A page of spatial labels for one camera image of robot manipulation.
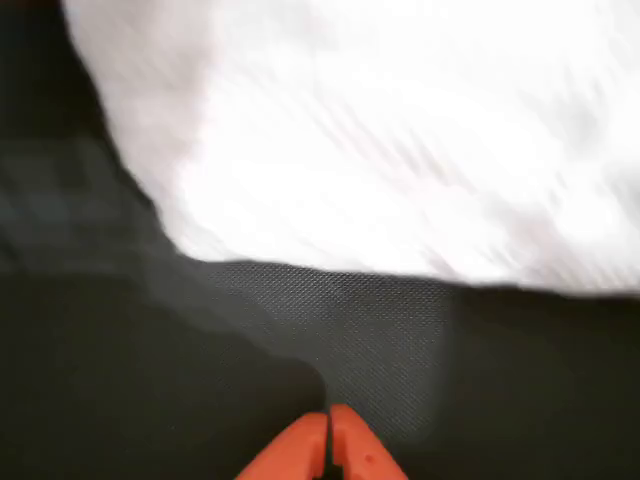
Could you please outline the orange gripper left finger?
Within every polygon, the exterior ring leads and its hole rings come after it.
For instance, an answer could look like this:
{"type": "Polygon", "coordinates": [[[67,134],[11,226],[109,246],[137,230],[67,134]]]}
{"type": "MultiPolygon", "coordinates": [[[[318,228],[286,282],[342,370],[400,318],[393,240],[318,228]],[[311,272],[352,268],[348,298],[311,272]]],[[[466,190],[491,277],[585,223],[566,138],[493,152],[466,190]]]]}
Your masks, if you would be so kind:
{"type": "Polygon", "coordinates": [[[312,480],[324,474],[329,418],[307,413],[279,433],[237,480],[312,480]]]}

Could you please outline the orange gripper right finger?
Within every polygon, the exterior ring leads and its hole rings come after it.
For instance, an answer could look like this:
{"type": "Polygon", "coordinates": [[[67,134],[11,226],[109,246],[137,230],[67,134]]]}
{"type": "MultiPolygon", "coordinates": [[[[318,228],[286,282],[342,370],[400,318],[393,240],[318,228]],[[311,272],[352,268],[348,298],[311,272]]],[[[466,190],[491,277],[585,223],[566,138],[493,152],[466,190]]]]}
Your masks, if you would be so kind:
{"type": "Polygon", "coordinates": [[[347,480],[407,480],[369,425],[351,407],[330,409],[333,464],[347,480]]]}

